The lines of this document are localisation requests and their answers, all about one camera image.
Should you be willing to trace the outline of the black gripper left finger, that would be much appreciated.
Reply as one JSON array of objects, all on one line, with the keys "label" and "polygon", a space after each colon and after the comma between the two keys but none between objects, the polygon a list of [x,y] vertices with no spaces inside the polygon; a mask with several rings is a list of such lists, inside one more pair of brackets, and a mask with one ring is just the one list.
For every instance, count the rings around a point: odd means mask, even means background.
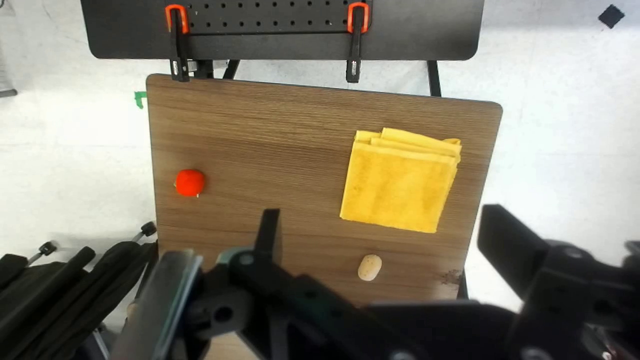
[{"label": "black gripper left finger", "polygon": [[251,297],[248,341],[272,360],[373,360],[373,320],[319,280],[273,260],[280,211],[262,213],[251,250],[229,260],[231,285]]}]

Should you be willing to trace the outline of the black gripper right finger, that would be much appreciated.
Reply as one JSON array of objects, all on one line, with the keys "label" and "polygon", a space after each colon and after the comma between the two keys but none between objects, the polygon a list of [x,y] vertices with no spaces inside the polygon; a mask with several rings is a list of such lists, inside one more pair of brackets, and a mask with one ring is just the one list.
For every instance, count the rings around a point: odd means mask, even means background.
[{"label": "black gripper right finger", "polygon": [[506,349],[515,360],[640,360],[640,252],[617,266],[543,241],[500,204],[480,215],[478,249],[521,298]]}]

